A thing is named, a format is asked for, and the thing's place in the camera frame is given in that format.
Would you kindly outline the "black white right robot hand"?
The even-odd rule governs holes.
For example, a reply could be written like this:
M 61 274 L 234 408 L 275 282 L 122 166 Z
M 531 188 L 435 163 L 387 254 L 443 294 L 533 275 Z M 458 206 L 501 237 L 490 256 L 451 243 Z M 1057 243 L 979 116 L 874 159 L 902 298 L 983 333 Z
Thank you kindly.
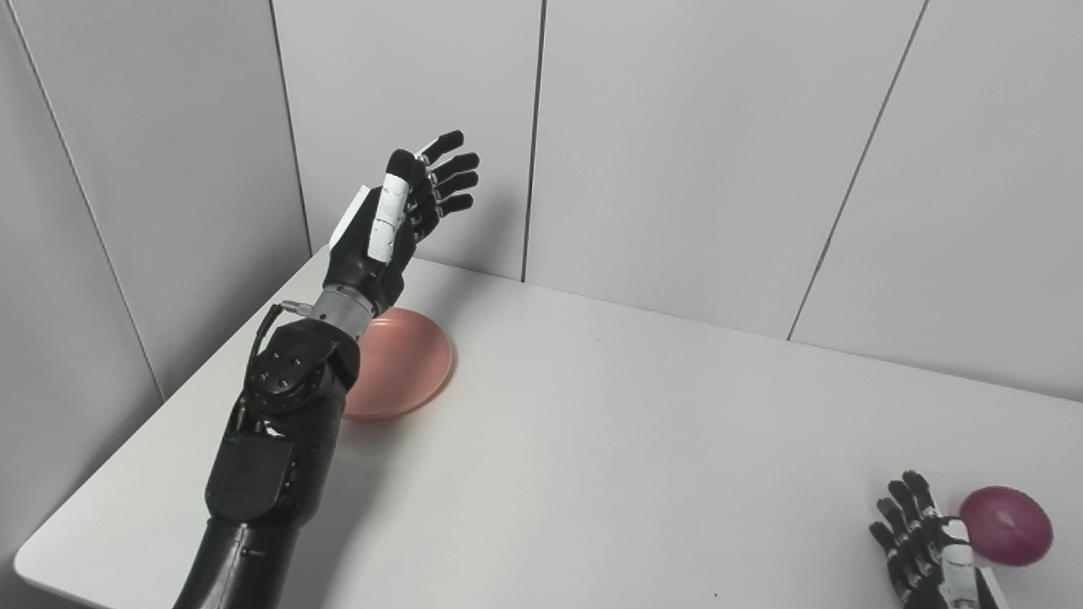
M 869 524 L 885 556 L 893 594 L 904 608 L 1006 608 L 999 580 L 975 562 L 970 529 L 937 507 L 924 475 L 906 470 L 877 500 Z

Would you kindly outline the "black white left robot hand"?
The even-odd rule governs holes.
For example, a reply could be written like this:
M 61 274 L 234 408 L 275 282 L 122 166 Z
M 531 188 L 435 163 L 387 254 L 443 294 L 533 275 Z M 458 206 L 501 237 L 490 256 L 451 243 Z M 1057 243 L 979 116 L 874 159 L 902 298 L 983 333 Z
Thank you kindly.
M 475 204 L 470 189 L 479 183 L 480 156 L 459 154 L 464 142 L 456 129 L 423 150 L 392 151 L 382 183 L 360 189 L 332 231 L 325 288 L 345 289 L 371 316 L 395 304 L 418 243 L 445 216 Z

